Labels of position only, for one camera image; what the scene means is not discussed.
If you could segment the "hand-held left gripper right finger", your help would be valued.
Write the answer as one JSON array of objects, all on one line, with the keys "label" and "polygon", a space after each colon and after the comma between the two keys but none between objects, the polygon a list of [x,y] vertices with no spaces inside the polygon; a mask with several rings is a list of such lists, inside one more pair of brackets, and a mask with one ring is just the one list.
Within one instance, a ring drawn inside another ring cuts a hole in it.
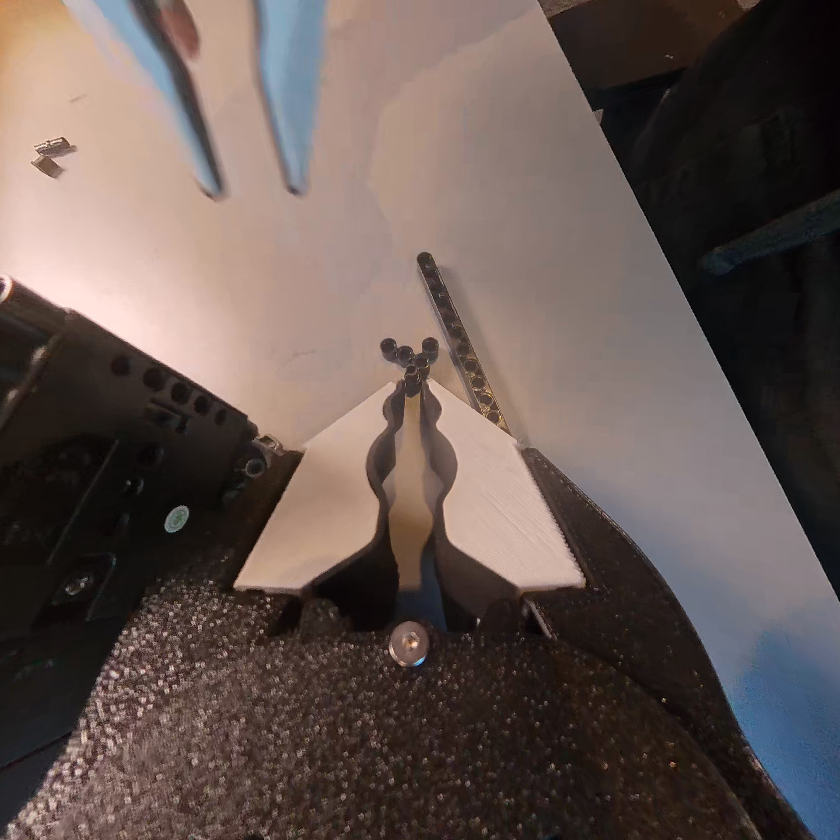
[{"label": "hand-held left gripper right finger", "polygon": [[500,601],[581,591],[585,573],[516,439],[430,379],[421,391],[423,439],[440,483],[435,570],[457,616]]}]

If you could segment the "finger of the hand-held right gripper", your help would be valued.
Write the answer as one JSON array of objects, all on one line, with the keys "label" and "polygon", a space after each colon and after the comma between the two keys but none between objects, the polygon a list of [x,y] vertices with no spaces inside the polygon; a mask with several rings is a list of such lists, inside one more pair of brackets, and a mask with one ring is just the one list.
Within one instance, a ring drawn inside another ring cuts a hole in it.
[{"label": "finger of the hand-held right gripper", "polygon": [[121,50],[155,90],[182,144],[203,193],[225,194],[199,90],[190,64],[200,55],[201,37],[184,1],[65,1],[78,24],[112,54]]},{"label": "finger of the hand-held right gripper", "polygon": [[255,1],[259,88],[286,189],[308,189],[319,110],[325,1]]}]

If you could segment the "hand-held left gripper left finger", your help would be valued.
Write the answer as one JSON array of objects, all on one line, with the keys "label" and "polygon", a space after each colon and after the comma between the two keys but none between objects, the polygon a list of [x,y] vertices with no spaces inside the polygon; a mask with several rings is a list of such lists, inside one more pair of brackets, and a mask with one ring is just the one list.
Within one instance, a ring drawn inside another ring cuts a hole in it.
[{"label": "hand-held left gripper left finger", "polygon": [[301,595],[379,555],[385,571],[373,581],[398,584],[384,483],[396,465],[405,399],[405,382],[389,382],[304,444],[236,590]]}]

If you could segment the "cluster of black connector pins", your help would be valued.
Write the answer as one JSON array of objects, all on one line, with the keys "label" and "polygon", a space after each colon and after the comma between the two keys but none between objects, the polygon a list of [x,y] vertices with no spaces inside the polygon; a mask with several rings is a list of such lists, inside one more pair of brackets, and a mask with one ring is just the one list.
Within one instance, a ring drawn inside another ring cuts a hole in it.
[{"label": "cluster of black connector pins", "polygon": [[380,342],[380,350],[386,361],[397,364],[402,369],[405,396],[418,396],[432,365],[438,359],[438,340],[435,337],[426,337],[422,340],[419,351],[415,351],[408,344],[399,344],[393,338],[384,338]]}]

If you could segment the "long black perforated beam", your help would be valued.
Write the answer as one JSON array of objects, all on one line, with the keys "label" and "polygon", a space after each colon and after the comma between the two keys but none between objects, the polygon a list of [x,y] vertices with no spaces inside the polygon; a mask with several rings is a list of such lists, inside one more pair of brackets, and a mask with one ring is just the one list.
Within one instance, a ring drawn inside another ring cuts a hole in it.
[{"label": "long black perforated beam", "polygon": [[416,265],[428,301],[444,334],[448,355],[458,373],[469,404],[493,425],[511,435],[507,420],[434,257],[422,251],[416,256]]}]

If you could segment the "grey desk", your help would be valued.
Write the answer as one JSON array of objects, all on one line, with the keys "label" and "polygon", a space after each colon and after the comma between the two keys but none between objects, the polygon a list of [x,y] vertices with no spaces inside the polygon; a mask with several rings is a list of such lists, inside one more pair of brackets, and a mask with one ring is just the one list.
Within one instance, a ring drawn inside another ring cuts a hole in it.
[{"label": "grey desk", "polygon": [[[2,273],[289,445],[436,325],[430,252],[517,438],[639,545],[747,740],[838,838],[838,600],[537,2],[331,2],[285,189],[251,2],[190,2],[227,193],[62,2],[2,2]],[[36,144],[66,137],[51,179]]]}]

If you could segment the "black yellow toy brick vehicle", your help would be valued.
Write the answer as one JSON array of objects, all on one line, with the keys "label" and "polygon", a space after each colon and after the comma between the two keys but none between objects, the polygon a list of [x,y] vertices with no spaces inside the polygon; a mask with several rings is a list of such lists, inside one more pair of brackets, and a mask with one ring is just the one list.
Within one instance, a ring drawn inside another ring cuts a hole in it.
[{"label": "black yellow toy brick vehicle", "polygon": [[144,591],[301,454],[99,324],[2,276],[2,798],[37,785]]}]

